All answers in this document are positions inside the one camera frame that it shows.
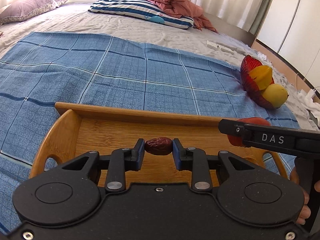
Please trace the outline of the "person's right hand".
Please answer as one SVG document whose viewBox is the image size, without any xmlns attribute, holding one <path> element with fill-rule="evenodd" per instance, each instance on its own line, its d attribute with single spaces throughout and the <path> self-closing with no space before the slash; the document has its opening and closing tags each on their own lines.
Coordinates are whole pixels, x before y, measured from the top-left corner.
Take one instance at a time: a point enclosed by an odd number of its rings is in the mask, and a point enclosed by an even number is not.
<svg viewBox="0 0 320 240">
<path fill-rule="evenodd" d="M 290 173 L 290 180 L 294 182 L 295 184 L 299 185 L 299 176 L 296 170 L 296 167 L 294 167 Z M 304 194 L 304 205 L 303 208 L 299 214 L 299 217 L 297 218 L 296 223 L 300 225 L 304 225 L 306 219 L 308 219 L 311 215 L 311 210 L 308 207 L 308 202 L 309 202 L 309 195 L 308 193 L 302 188 L 303 194 Z"/>
</svg>

